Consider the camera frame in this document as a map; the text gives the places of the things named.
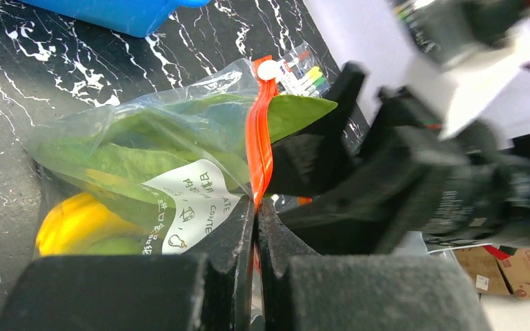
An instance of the cardboard box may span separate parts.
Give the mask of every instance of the cardboard box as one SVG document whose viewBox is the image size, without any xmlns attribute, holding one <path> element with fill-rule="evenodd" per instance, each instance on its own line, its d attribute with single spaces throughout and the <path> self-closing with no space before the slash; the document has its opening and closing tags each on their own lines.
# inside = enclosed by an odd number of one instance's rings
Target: cardboard box
<svg viewBox="0 0 530 331">
<path fill-rule="evenodd" d="M 530 250 L 519 249 L 504 261 L 482 247 L 455 250 L 454 254 L 474 280 L 477 292 L 530 299 Z"/>
</svg>

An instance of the green leaf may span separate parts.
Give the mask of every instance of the green leaf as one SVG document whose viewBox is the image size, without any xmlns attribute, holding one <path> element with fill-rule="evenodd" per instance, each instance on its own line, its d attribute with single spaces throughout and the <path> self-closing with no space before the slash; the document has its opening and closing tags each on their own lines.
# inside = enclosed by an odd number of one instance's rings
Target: green leaf
<svg viewBox="0 0 530 331">
<path fill-rule="evenodd" d="M 34 139 L 28 152 L 35 161 L 91 193 L 112 212 L 153 227 L 157 225 L 157 198 L 141 183 L 160 174 L 208 159 L 223 170 L 229 191 L 249 182 L 242 155 L 244 123 L 253 102 L 250 97 L 219 94 L 142 108 L 135 114 L 116 115 L 108 129 L 90 137 L 56 138 L 56 134 L 67 130 L 53 126 L 51 131 L 37 135 L 45 139 Z M 271 141 L 305 128 L 336 106 L 335 102 L 309 97 L 273 98 L 268 109 Z M 72 128 L 72 124 L 76 125 L 62 120 L 57 125 Z M 175 207 L 167 196 L 166 203 L 169 208 Z"/>
<path fill-rule="evenodd" d="M 320 98 L 289 94 L 274 97 L 269 104 L 267 116 L 271 142 L 276 142 L 309 126 L 337 106 L 338 104 L 334 101 Z"/>
<path fill-rule="evenodd" d="M 145 238 L 109 237 L 94 243 L 84 255 L 140 255 Z"/>
</svg>

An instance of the yellow bell pepper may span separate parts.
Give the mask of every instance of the yellow bell pepper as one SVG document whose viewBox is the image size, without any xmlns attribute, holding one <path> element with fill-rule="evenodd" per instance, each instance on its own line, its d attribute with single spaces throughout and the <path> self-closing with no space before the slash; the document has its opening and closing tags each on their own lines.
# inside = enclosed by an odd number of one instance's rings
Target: yellow bell pepper
<svg viewBox="0 0 530 331">
<path fill-rule="evenodd" d="M 145 236 L 145 230 L 109 211 L 91 194 L 77 194 L 56 205 L 35 240 L 40 256 L 82 254 L 108 237 Z"/>
</svg>

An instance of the white label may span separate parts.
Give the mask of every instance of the white label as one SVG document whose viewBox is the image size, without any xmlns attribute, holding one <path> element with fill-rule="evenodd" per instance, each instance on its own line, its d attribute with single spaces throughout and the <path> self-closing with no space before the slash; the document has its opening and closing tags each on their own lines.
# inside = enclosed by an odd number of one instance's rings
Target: white label
<svg viewBox="0 0 530 331">
<path fill-rule="evenodd" d="M 300 82 L 297 80 L 287 62 L 280 61 L 279 64 L 279 75 L 277 80 L 283 85 L 289 94 L 302 95 L 304 89 L 300 86 Z"/>
<path fill-rule="evenodd" d="M 488 291 L 489 290 L 489 279 L 477 274 L 476 275 L 476 288 Z"/>
<path fill-rule="evenodd" d="M 143 183 L 169 195 L 176 213 L 161 252 L 187 251 L 224 222 L 241 198 L 226 189 L 214 163 L 202 159 L 165 172 Z"/>
</svg>

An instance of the marker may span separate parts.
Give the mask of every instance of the marker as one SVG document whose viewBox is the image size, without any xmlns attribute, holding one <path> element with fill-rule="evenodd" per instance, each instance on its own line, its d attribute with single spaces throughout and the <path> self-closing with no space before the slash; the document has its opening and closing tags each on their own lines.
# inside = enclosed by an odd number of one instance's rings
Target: marker
<svg viewBox="0 0 530 331">
<path fill-rule="evenodd" d="M 279 64 L 279 74 L 275 82 L 280 83 L 289 94 L 299 94 L 302 91 L 299 81 L 291 70 L 287 68 L 286 62 Z"/>
<path fill-rule="evenodd" d="M 301 68 L 293 69 L 293 74 L 296 77 L 299 77 L 299 78 L 302 78 L 302 77 L 306 76 L 306 73 L 307 73 L 307 71 L 305 69 L 301 69 Z"/>
<path fill-rule="evenodd" d="M 305 58 L 307 58 L 309 55 L 310 55 L 310 51 L 307 50 L 307 51 L 301 53 L 300 55 L 298 55 L 297 58 L 295 58 L 293 61 L 288 62 L 287 66 L 290 67 L 290 68 L 294 67 L 299 62 L 305 60 Z"/>
<path fill-rule="evenodd" d="M 317 88 L 312 94 L 309 95 L 309 97 L 317 98 L 322 93 L 326 92 L 330 88 L 330 84 L 328 84 L 327 81 L 325 81 L 319 88 Z"/>
<path fill-rule="evenodd" d="M 319 71 L 319 72 L 316 72 L 316 74 L 310 78 L 308 78 L 307 80 L 305 80 L 302 85 L 301 85 L 301 89 L 302 89 L 302 92 L 305 91 L 307 88 L 309 88 L 310 86 L 312 86 L 314 84 L 314 82 L 316 82 L 318 79 L 322 78 L 322 73 Z"/>
<path fill-rule="evenodd" d="M 310 87 L 308 87 L 305 91 L 304 91 L 304 95 L 310 95 L 312 94 L 314 91 L 316 91 L 324 82 L 326 82 L 326 79 L 324 77 L 320 77 L 319 79 L 317 79 L 314 84 L 312 84 Z"/>
<path fill-rule="evenodd" d="M 314 77 L 318 73 L 322 74 L 322 72 L 320 71 L 320 67 L 315 66 L 314 68 L 311 68 L 310 71 L 306 72 L 306 74 L 300 79 L 300 85 L 304 85 L 304 83 L 306 83 L 309 79 L 312 79 L 312 77 Z"/>
</svg>

